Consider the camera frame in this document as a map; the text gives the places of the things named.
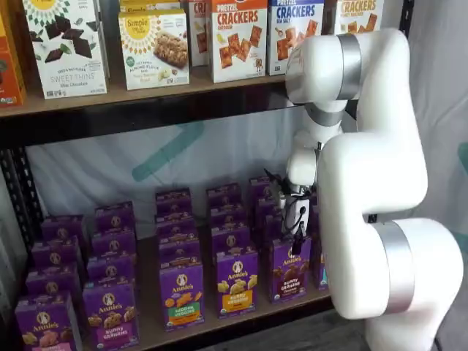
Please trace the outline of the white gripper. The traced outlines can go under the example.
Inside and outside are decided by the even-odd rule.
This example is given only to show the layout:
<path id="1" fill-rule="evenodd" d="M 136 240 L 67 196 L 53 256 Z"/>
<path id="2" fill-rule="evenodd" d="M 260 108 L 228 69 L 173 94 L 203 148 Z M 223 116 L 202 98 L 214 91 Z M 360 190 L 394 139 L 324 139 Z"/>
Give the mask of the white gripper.
<path id="1" fill-rule="evenodd" d="M 292 237 L 292 253 L 301 253 L 306 240 L 310 199 L 307 195 L 288 197 L 283 210 L 283 233 Z"/>

